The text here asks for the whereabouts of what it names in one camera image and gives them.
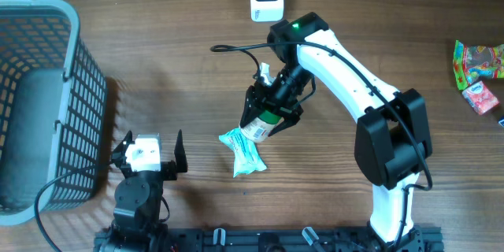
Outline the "mint wet wipes pack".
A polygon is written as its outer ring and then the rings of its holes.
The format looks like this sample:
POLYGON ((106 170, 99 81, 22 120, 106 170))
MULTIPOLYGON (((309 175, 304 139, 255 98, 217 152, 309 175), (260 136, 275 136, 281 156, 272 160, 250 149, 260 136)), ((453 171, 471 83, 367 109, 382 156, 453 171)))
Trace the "mint wet wipes pack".
POLYGON ((262 172, 267 169, 267 165, 260 158, 255 143, 249 140, 240 131, 240 128, 220 135, 219 140, 235 155, 233 177, 262 172))

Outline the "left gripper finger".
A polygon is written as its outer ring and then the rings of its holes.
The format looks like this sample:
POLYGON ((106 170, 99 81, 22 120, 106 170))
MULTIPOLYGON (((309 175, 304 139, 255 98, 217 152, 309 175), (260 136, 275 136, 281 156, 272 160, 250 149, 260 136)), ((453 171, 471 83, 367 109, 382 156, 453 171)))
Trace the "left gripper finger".
POLYGON ((116 146, 116 148, 111 153, 111 162, 123 173, 124 177, 130 177, 132 175, 132 168, 126 162, 126 151, 130 144, 133 143, 132 131, 128 131, 123 140, 116 146))
POLYGON ((174 157, 176 161, 176 171, 178 173, 187 172, 187 155, 183 146, 183 133, 181 129, 177 133, 176 145, 174 148, 174 157))

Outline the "green lid plastic jar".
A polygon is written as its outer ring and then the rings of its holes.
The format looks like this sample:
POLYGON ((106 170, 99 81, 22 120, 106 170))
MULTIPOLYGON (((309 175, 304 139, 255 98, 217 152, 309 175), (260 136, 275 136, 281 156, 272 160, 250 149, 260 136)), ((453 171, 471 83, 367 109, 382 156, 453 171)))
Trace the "green lid plastic jar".
POLYGON ((279 123, 280 117, 269 111, 254 118, 247 126, 241 127, 241 133, 254 143, 261 143, 268 138, 271 131, 279 123))

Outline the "grey plastic mesh basket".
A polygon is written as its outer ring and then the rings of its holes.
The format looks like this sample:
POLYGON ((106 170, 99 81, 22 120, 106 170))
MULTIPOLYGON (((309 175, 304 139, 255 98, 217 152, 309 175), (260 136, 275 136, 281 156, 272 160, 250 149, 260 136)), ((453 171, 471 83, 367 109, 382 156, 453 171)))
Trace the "grey plastic mesh basket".
POLYGON ((95 192, 106 78, 63 0, 1 1, 1 223, 95 192))

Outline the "green Haribo candy bag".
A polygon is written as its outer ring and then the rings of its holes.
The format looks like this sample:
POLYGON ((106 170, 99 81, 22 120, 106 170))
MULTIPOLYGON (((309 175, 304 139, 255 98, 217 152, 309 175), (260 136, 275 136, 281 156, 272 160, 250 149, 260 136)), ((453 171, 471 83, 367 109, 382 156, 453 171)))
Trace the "green Haribo candy bag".
POLYGON ((478 80, 503 78, 503 45, 466 46, 454 44, 453 70, 458 90, 463 91, 478 80))

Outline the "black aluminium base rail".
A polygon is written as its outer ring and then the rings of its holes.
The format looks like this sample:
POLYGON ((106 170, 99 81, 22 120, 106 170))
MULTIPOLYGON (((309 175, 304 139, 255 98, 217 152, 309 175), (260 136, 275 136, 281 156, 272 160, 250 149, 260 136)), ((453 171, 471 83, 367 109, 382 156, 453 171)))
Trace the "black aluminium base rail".
POLYGON ((94 239, 95 251, 443 251, 440 228, 414 226, 385 243, 369 227, 302 230, 169 229, 159 237, 127 237, 109 230, 94 239))

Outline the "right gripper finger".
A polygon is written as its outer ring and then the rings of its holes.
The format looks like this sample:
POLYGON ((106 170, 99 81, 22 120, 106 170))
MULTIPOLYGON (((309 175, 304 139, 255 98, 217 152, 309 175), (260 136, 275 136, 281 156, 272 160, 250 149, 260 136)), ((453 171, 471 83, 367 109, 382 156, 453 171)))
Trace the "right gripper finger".
POLYGON ((278 123, 268 134, 268 137, 275 135, 278 132, 281 132, 287 128, 295 126, 301 118, 302 112, 291 112, 291 113, 274 113, 274 115, 281 117, 283 120, 278 123))
POLYGON ((253 120, 262 114, 262 108, 255 94, 254 88, 248 88, 246 91, 243 113, 239 122, 241 128, 245 128, 253 120))

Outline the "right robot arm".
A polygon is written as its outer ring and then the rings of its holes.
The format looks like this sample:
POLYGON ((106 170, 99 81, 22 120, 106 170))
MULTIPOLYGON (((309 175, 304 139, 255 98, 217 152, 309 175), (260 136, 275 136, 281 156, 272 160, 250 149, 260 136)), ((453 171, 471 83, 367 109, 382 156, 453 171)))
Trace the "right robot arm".
POLYGON ((295 126, 317 80, 345 106, 356 123, 354 158, 372 184, 370 226, 388 249, 399 250, 413 229, 412 193, 432 154, 425 102, 414 89, 401 92, 372 74, 348 52, 316 13, 274 24, 264 44, 284 63, 275 78, 259 67, 246 91, 239 129, 260 143, 295 126))

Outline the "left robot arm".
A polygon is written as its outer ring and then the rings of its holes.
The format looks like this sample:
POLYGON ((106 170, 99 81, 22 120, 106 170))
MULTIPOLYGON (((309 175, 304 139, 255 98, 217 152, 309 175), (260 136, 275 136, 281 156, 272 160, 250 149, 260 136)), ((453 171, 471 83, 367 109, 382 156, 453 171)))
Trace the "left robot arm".
POLYGON ((177 133, 173 161, 161 160, 159 134, 134 137, 128 132, 111 153, 111 162, 122 172, 114 193, 116 201, 111 225, 95 235, 94 250, 106 251, 178 251, 169 235, 166 221, 160 217, 165 181, 177 179, 188 170, 183 134, 177 133))

